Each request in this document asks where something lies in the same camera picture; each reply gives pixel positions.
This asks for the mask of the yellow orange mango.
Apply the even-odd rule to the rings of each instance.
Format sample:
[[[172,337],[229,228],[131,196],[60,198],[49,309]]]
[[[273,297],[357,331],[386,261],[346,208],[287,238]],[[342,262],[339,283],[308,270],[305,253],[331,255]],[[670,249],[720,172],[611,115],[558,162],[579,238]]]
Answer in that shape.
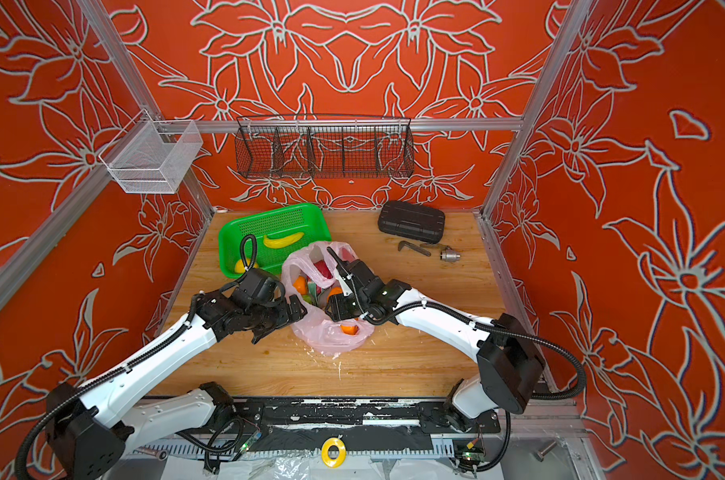
[[[256,262],[256,259],[250,257],[245,260],[240,259],[234,266],[234,274],[236,274],[236,276],[240,276],[252,268],[258,268],[258,262]]]

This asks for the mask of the pink plastic bag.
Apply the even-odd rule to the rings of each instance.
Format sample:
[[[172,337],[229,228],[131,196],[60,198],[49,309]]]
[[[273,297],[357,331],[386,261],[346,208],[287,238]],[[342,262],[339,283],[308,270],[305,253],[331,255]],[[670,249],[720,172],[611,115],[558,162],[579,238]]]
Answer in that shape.
[[[342,322],[334,322],[320,306],[306,301],[304,296],[298,294],[294,289],[294,280],[298,276],[306,277],[308,284],[312,282],[312,264],[320,260],[326,262],[330,272],[334,274],[336,271],[336,260],[328,253],[326,248],[332,248],[334,253],[344,261],[357,260],[358,255],[352,249],[352,246],[346,242],[338,241],[316,241],[305,248],[302,248],[288,256],[288,259],[282,264],[282,274],[280,280],[286,287],[286,296],[298,296],[302,300],[302,304],[308,310],[308,314],[299,322],[292,324],[294,334],[304,341],[308,347],[314,351],[326,356],[338,356],[342,353],[350,352],[356,348],[363,346],[366,341],[374,334],[375,328],[370,323],[358,319],[344,320]],[[328,289],[320,289],[320,293],[340,288],[338,279]],[[340,326],[342,325],[358,325],[360,331],[355,336],[342,333]]]

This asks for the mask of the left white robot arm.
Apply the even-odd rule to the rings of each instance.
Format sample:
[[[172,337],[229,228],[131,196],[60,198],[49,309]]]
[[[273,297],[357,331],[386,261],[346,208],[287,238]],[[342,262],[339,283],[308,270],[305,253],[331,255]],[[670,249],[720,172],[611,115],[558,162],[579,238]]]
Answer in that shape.
[[[216,382],[150,405],[140,400],[188,360],[228,336],[250,332],[259,342],[304,316],[300,297],[272,289],[196,294],[183,318],[121,364],[81,386],[63,383],[54,388],[46,398],[44,417],[18,448],[14,475],[32,476],[28,456],[40,436],[68,478],[98,479],[126,454],[170,434],[226,430],[238,414],[232,396]]]

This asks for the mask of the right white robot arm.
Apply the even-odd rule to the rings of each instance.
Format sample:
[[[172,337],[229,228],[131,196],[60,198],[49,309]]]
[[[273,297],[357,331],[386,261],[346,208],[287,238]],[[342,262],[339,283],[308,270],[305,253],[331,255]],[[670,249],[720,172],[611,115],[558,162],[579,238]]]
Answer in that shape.
[[[426,333],[473,360],[479,373],[463,380],[451,396],[454,410],[469,419],[501,408],[524,413],[532,400],[572,399],[587,386],[582,362],[566,348],[528,334],[510,314],[497,319],[462,312],[393,279],[384,282],[362,260],[344,261],[334,256],[334,278],[342,293],[330,296],[326,314],[334,322],[358,319],[374,326],[387,323]],[[576,383],[557,392],[536,392],[547,367],[542,351],[566,359],[576,372]]]

